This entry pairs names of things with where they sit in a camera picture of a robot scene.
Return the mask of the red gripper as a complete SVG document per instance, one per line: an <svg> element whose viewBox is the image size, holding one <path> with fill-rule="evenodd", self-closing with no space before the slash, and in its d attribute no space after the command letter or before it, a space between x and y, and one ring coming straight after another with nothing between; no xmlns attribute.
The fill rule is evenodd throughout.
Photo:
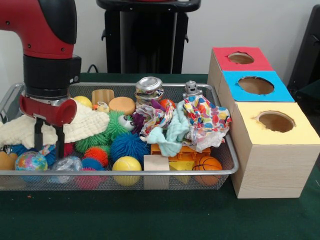
<svg viewBox="0 0 320 240"><path fill-rule="evenodd" d="M20 110L27 116L36 118L34 125L34 148L43 148L42 127L44 120L55 127L57 141L55 143L56 159L64 157L65 134L64 124L70 124L75 118L77 104L71 98L59 100L37 99L21 95L19 97Z"/></svg>

